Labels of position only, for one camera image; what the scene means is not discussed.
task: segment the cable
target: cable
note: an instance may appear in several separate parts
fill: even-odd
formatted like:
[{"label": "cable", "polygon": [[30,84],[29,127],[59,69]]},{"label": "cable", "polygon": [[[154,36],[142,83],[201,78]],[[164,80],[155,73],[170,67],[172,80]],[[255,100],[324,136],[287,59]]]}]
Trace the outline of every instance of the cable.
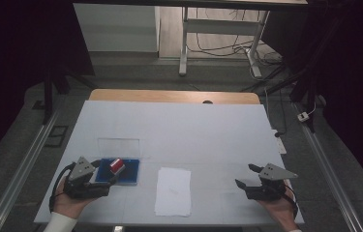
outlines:
[{"label": "cable", "polygon": [[260,58],[259,56],[259,52],[256,51],[256,55],[257,57],[254,57],[258,62],[260,62],[263,66],[273,66],[273,65],[281,65],[283,64],[282,60],[279,60],[279,59],[272,59],[273,61],[275,62],[271,62],[269,61],[268,59],[266,59],[265,57],[269,54],[274,54],[274,53],[277,53],[276,51],[271,51],[271,52],[268,52],[266,54],[263,55],[263,58]]},{"label": "cable", "polygon": [[326,16],[326,13],[328,12],[328,8],[329,8],[329,1],[328,0],[323,0],[326,3],[326,8],[325,11],[323,12],[322,16]]},{"label": "cable", "polygon": [[284,186],[285,186],[285,187],[287,187],[290,191],[292,191],[293,198],[295,198],[294,202],[295,202],[295,203],[298,203],[298,198],[296,198],[295,191],[294,191],[291,187],[289,187],[289,186],[287,186],[287,185],[285,185],[285,184],[284,184]]},{"label": "cable", "polygon": [[268,117],[269,123],[271,123],[271,121],[269,120],[269,105],[268,105],[268,94],[266,93],[266,87],[264,87],[263,90],[265,91],[266,116]]},{"label": "cable", "polygon": [[34,228],[33,232],[39,231],[40,227],[42,227],[40,224],[36,225],[36,228]]},{"label": "cable", "polygon": [[64,173],[67,171],[67,170],[73,170],[73,168],[76,166],[76,163],[73,162],[72,164],[70,165],[67,165],[66,167],[63,168],[63,170],[60,172],[60,174],[58,175],[57,177],[57,180],[55,181],[54,183],[54,186],[53,186],[53,190],[52,190],[52,193],[51,193],[51,196],[50,196],[50,199],[49,199],[49,202],[48,202],[48,208],[50,209],[51,212],[53,212],[53,209],[54,209],[54,203],[55,203],[55,197],[57,196],[55,194],[56,190],[57,190],[57,187],[58,187],[58,183],[60,182],[61,178],[63,177]]},{"label": "cable", "polygon": [[59,196],[59,195],[61,195],[61,194],[64,194],[65,192],[63,191],[63,192],[60,192],[60,193],[58,193],[57,195],[55,195],[55,197],[57,197],[57,196]]},{"label": "cable", "polygon": [[[279,67],[277,67],[274,71],[272,71],[268,76],[266,76],[265,78],[263,79],[259,79],[259,78],[256,78],[254,76],[254,73],[252,72],[252,66],[250,66],[250,75],[251,77],[254,79],[254,80],[257,80],[257,81],[260,81],[260,82],[266,82],[266,81],[269,81],[271,80],[273,77],[275,77],[277,74],[279,74],[280,72],[282,72],[286,67],[284,64],[280,65]],[[247,88],[244,88],[241,90],[241,92],[244,92],[245,90],[248,90],[250,88],[253,88],[253,87],[256,87],[258,85],[258,83],[255,83],[254,85],[250,86],[250,87],[247,87]]]},{"label": "cable", "polygon": [[229,13],[229,15],[231,15],[232,13],[235,13],[235,17],[232,20],[235,20],[238,17],[238,10],[233,10],[232,12]]},{"label": "cable", "polygon": [[314,113],[315,109],[317,108],[317,103],[314,101],[314,109],[308,113],[308,115]]},{"label": "cable", "polygon": [[205,8],[205,15],[207,15],[207,18],[209,19],[208,13],[206,12],[208,8]]},{"label": "cable", "polygon": [[284,104],[283,104],[283,95],[282,95],[281,89],[280,89],[280,105],[281,105],[281,109],[283,110],[283,119],[284,119],[284,132],[281,132],[281,134],[286,134],[287,133],[287,116],[285,115]]},{"label": "cable", "polygon": [[194,89],[196,89],[196,90],[198,90],[198,91],[201,91],[198,87],[196,87],[196,85],[191,84],[191,83],[189,83],[188,81],[187,81],[187,85],[188,85],[188,86],[193,87]]},{"label": "cable", "polygon": [[[244,13],[242,15],[242,20],[244,19],[245,12],[246,12],[246,10],[244,11]],[[198,8],[196,8],[196,18],[198,18]],[[228,46],[223,46],[223,47],[216,47],[216,48],[202,48],[201,45],[200,45],[200,43],[199,43],[198,33],[196,33],[196,37],[197,37],[197,45],[198,45],[199,50],[192,50],[187,45],[188,50],[190,50],[191,52],[200,52],[200,53],[204,53],[204,54],[208,54],[208,55],[212,55],[212,56],[221,56],[221,57],[222,56],[231,56],[231,55],[237,54],[241,50],[241,48],[236,48],[235,46],[237,46],[237,45],[241,45],[242,46],[243,44],[249,44],[249,43],[252,42],[252,41],[249,41],[249,42],[243,42],[243,43],[236,44],[236,42],[238,40],[238,37],[239,37],[239,36],[237,36],[235,38],[235,41],[234,41],[233,45],[228,45]],[[232,53],[228,53],[228,54],[215,54],[215,53],[207,52],[207,51],[213,51],[213,50],[221,50],[221,49],[225,49],[225,48],[229,48],[229,47],[232,47],[232,49],[233,49],[233,52]]]},{"label": "cable", "polygon": [[[288,187],[286,184],[284,184],[284,186],[286,188],[288,188],[289,190],[291,190],[293,192],[294,197],[295,197],[295,193],[292,190],[292,188]],[[271,191],[274,191],[274,192],[280,194],[287,202],[289,202],[292,205],[292,208],[293,208],[293,218],[296,218],[296,215],[298,214],[298,206],[296,205],[296,202],[292,198],[287,196],[285,193],[278,192],[276,189],[271,188],[269,186],[265,186],[265,187],[268,188]]]}]

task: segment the blue tray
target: blue tray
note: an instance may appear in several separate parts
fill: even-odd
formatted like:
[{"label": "blue tray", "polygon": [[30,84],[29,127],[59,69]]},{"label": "blue tray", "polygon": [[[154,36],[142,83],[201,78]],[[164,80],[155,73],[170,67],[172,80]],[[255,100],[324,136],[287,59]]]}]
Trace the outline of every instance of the blue tray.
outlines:
[{"label": "blue tray", "polygon": [[[109,165],[116,158],[101,159],[99,170],[96,176],[96,182],[108,182],[113,174],[109,170]],[[136,186],[138,178],[139,159],[121,159],[126,168],[118,175],[118,181],[115,185],[120,186]]]}]

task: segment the white table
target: white table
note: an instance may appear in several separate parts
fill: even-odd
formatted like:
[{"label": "white table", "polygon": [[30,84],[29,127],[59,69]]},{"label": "white table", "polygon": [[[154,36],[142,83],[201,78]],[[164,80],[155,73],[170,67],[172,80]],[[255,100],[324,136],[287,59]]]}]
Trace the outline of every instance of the white table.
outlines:
[{"label": "white table", "polygon": [[[80,156],[104,156],[103,139],[132,139],[139,144],[135,187],[113,186],[109,196],[85,208],[79,222],[99,225],[254,226],[275,222],[234,179],[260,184],[248,163],[284,167],[263,105],[87,101],[45,195],[35,222],[49,221],[48,199],[62,168]],[[192,171],[189,217],[154,213],[161,167]],[[297,223],[303,223],[301,214]]]}]

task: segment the white wall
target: white wall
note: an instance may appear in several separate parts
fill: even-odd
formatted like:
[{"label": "white wall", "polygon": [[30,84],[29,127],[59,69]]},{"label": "white wall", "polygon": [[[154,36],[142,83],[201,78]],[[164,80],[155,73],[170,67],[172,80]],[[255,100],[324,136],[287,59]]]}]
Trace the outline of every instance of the white wall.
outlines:
[{"label": "white wall", "polygon": [[158,51],[159,7],[74,6],[89,51]]}]

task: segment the white cloth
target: white cloth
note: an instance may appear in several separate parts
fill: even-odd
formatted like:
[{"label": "white cloth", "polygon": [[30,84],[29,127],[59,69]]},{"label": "white cloth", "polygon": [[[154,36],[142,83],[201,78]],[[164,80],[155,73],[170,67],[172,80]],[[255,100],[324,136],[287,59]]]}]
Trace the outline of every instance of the white cloth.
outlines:
[{"label": "white cloth", "polygon": [[76,219],[52,212],[50,222],[44,232],[71,232],[76,223]]}]

